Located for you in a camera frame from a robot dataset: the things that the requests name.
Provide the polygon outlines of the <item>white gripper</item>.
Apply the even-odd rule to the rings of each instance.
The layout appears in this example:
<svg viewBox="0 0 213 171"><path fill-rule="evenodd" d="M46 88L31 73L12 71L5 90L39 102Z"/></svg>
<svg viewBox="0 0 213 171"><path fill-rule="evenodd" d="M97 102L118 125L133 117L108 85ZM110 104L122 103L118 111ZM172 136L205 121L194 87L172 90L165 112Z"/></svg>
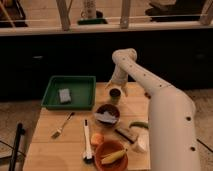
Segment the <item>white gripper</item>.
<svg viewBox="0 0 213 171"><path fill-rule="evenodd" d="M125 94L125 96L128 96L128 88L126 86L126 83L128 81L128 74L120 68L118 65L115 66L114 72L111 77L111 81L108 82L105 86L105 89L109 89L114 86L114 84L120 85L122 92Z"/></svg>

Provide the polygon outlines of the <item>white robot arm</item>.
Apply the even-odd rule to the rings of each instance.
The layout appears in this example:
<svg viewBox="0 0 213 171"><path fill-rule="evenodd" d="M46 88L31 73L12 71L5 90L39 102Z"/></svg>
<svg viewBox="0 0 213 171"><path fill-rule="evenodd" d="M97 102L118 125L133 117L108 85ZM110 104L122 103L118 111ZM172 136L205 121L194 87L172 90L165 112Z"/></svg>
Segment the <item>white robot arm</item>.
<svg viewBox="0 0 213 171"><path fill-rule="evenodd" d="M201 171L194 116L196 106L182 90L136 63L133 48L112 53L115 69L109 85L128 95L131 76L150 96L148 127L151 171Z"/></svg>

